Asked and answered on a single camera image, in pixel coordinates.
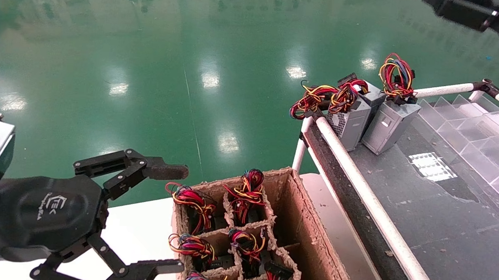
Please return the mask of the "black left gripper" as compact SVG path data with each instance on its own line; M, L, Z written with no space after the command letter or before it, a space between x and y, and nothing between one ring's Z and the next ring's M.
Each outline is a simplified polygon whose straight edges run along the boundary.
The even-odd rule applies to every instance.
M105 280L154 280L184 271L177 259L138 261L126 265L100 236L108 201L116 200L144 179L170 181L188 177L187 165L167 164L133 149L74 163L75 175L10 179L0 184L0 260L29 262L46 258L30 272L32 280L81 280L58 267L96 251L112 274ZM101 188L91 178L115 174Z

